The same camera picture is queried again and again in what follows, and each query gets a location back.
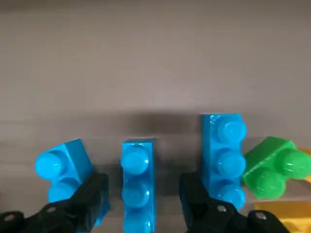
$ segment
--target green lego stud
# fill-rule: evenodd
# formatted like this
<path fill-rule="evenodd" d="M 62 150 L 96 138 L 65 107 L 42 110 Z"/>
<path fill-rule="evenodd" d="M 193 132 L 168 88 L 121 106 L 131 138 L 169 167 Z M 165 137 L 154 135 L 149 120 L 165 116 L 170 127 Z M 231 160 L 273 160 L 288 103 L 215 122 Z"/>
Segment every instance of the green lego stud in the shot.
<path fill-rule="evenodd" d="M 283 138 L 267 137 L 245 155 L 242 176 L 257 198 L 277 199 L 286 190 L 289 178 L 304 179 L 311 173 L 311 158 Z"/>
<path fill-rule="evenodd" d="M 279 169 L 285 176 L 304 179 L 310 173 L 311 159 L 300 150 L 285 149 L 279 155 Z"/>

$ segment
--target plastic brick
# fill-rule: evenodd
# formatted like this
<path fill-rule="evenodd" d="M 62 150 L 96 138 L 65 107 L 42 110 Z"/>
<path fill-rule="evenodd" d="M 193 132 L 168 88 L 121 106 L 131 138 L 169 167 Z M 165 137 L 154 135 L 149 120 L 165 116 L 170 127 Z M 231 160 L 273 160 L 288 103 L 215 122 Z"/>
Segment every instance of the plastic brick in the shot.
<path fill-rule="evenodd" d="M 311 156 L 311 150 L 310 149 L 305 149 L 305 148 L 299 148 L 299 149 Z M 307 178 L 305 178 L 305 181 L 311 183 L 311 174 Z"/>
<path fill-rule="evenodd" d="M 50 180 L 49 202 L 69 199 L 94 170 L 81 139 L 76 139 L 41 153 L 35 162 L 35 171 Z M 109 209 L 104 207 L 95 226 L 100 225 Z"/>
<path fill-rule="evenodd" d="M 240 114 L 203 115 L 202 181 L 212 198 L 232 203 L 238 210 L 245 204 L 241 175 L 246 163 L 241 142 L 246 125 Z"/>
<path fill-rule="evenodd" d="M 256 210 L 274 214 L 291 233 L 311 233 L 309 201 L 269 201 L 255 203 Z"/>
<path fill-rule="evenodd" d="M 149 233 L 155 230 L 153 156 L 153 140 L 131 140 L 122 145 L 125 233 Z"/>
<path fill-rule="evenodd" d="M 247 168 L 242 176 L 257 198 L 277 199 L 286 190 L 289 178 L 304 179 L 311 172 L 311 158 L 283 138 L 267 137 L 245 155 Z"/>

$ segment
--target gray table surface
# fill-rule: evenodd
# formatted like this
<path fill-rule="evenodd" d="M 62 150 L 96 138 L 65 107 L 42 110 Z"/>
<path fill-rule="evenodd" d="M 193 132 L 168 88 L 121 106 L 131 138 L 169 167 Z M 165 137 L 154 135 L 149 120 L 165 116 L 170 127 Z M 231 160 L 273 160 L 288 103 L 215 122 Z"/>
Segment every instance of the gray table surface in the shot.
<path fill-rule="evenodd" d="M 94 232 L 121 231 L 128 138 L 156 138 L 162 233 L 185 232 L 177 180 L 198 167 L 201 113 L 242 113 L 243 152 L 268 135 L 311 148 L 310 1 L 2 0 L 0 29 L 2 211 L 45 204 L 34 160 L 77 137 L 112 181 Z M 290 181 L 284 199 L 310 196 Z"/>

